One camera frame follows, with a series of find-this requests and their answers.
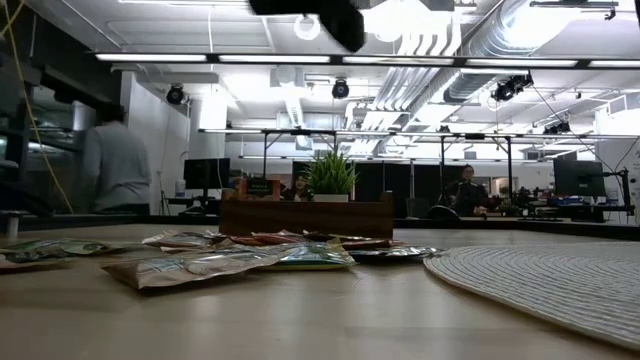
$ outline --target woven placemat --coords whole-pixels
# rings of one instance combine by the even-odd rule
[[[473,246],[424,264],[453,285],[640,350],[640,243]]]

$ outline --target yellow cable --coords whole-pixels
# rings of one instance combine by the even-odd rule
[[[18,5],[18,8],[13,13],[13,16],[11,17],[11,20],[9,20],[9,22],[7,22],[7,25],[5,25],[4,28],[2,29],[2,31],[0,31],[0,37],[3,37],[4,34],[7,32],[7,30],[9,30],[9,26],[13,25],[13,22],[16,21],[16,19],[18,18],[18,15],[20,15],[20,11],[22,10],[23,6],[24,6],[24,1],[21,1],[20,5]]]
[[[24,4],[24,0],[20,1],[20,6],[22,6],[23,4]],[[58,188],[58,190],[62,194],[62,198],[64,199],[64,202],[67,204],[67,207],[69,208],[69,212],[73,214],[73,207],[71,206],[71,203],[67,198],[67,194],[64,192],[64,190],[62,190],[62,186],[60,186],[60,183],[58,182],[58,178],[56,177],[56,174],[53,171],[53,168],[51,167],[51,163],[49,163],[49,157],[47,156],[47,153],[44,151],[44,146],[42,145],[42,140],[40,139],[40,131],[38,131],[38,125],[36,124],[36,120],[33,117],[33,111],[31,111],[31,105],[29,104],[29,94],[27,93],[27,86],[25,84],[24,76],[22,74],[22,67],[20,67],[20,59],[18,58],[18,47],[16,46],[16,39],[13,36],[13,28],[11,26],[12,20],[11,20],[11,17],[9,16],[9,8],[7,6],[4,7],[4,13],[7,17],[9,38],[11,39],[11,47],[13,48],[13,57],[16,61],[16,67],[18,68],[18,77],[22,82],[22,91],[24,92],[24,101],[27,106],[27,114],[29,115],[29,119],[31,120],[31,124],[33,125],[33,129],[36,134],[36,140],[38,140],[38,144],[40,144],[40,151],[42,152],[44,162],[47,164],[47,168],[49,168],[49,172],[51,173],[53,182],[55,183],[56,188]]]

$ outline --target table surface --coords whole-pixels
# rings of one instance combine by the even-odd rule
[[[139,242],[166,229],[205,227],[124,225],[21,236]],[[488,230],[396,230],[395,238],[434,247],[606,241]],[[2,359],[638,358],[452,287],[419,262],[252,272],[140,294],[100,270],[102,260],[0,274]]]

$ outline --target man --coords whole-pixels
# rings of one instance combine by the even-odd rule
[[[101,214],[149,215],[151,172],[147,149],[124,126],[124,108],[100,113],[102,126],[87,131],[83,178],[95,199],[93,211]]]
[[[478,216],[486,209],[488,197],[482,185],[474,183],[475,171],[471,165],[462,168],[462,179],[449,185],[446,195],[451,198],[452,207],[458,216]]]

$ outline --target black monitor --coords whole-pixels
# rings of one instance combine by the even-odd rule
[[[225,188],[229,185],[230,166],[229,159],[185,160],[186,188],[189,190]]]
[[[602,164],[596,161],[553,161],[558,196],[606,196]]]

